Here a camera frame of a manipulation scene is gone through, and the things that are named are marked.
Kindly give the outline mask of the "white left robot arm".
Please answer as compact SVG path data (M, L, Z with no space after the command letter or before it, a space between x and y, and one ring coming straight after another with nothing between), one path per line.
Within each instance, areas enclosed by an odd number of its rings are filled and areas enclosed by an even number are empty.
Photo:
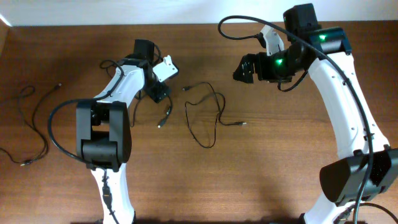
M126 164L132 150L129 107L143 91L155 103L170 95L165 80L178 75L171 57L161 56L150 40L137 39L132 54L115 65L106 88L76 106L76 153L87 161L103 206L100 223L134 223L136 212L129 198Z

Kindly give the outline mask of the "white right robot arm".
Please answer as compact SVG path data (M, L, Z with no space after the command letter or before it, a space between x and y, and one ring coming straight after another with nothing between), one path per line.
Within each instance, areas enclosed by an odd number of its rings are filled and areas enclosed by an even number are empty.
M316 84L333 126L339 159L320 170L322 193L299 223L343 223L397 178L397 150L377 126L361 91L349 40L340 27L324 29L314 6L284 12L284 27L264 22L264 48L245 55L233 78L287 83L303 71Z

